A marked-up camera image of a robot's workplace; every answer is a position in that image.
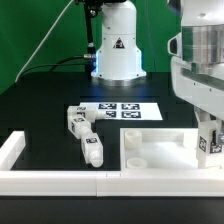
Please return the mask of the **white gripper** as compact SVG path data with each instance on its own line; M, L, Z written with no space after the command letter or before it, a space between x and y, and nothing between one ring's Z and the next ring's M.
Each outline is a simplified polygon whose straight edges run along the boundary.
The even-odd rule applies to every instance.
M211 75L191 72L189 63L173 56L171 80L174 93L196 106L198 126L210 125L210 114L216 119L216 143L224 145L224 63L215 64Z

